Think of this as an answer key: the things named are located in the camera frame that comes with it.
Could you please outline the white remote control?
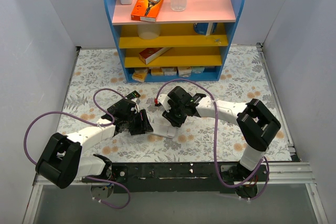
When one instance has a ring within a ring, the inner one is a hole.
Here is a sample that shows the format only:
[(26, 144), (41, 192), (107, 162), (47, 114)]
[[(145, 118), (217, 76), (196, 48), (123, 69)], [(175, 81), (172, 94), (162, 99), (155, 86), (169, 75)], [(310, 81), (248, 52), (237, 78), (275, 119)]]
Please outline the white remote control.
[(167, 138), (174, 138), (177, 129), (173, 127), (166, 119), (153, 119), (150, 122), (153, 132), (151, 134)]

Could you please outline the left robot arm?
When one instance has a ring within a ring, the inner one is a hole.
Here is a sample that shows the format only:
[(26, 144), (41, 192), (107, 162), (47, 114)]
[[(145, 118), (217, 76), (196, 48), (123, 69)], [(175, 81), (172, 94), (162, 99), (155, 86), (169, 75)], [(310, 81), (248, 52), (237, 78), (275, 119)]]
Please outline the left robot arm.
[(123, 98), (107, 109), (96, 126), (62, 135), (53, 134), (35, 171), (61, 189), (68, 187), (76, 178), (92, 176), (100, 182), (112, 177), (112, 161), (94, 154), (82, 157), (82, 153), (102, 140), (129, 131), (131, 135), (152, 133), (146, 111), (140, 110), (136, 102)]

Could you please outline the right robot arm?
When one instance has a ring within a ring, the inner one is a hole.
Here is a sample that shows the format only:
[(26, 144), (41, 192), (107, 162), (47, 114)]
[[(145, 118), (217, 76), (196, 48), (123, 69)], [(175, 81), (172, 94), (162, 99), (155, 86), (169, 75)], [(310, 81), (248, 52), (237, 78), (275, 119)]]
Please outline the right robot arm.
[(281, 128), (278, 119), (258, 99), (247, 103), (227, 102), (215, 100), (209, 92), (191, 95), (177, 86), (168, 94), (158, 93), (155, 104), (163, 106), (162, 115), (173, 127), (181, 127), (188, 116), (214, 118), (215, 143), (219, 121), (237, 125), (247, 143), (236, 166), (244, 182), (257, 174), (266, 150)]

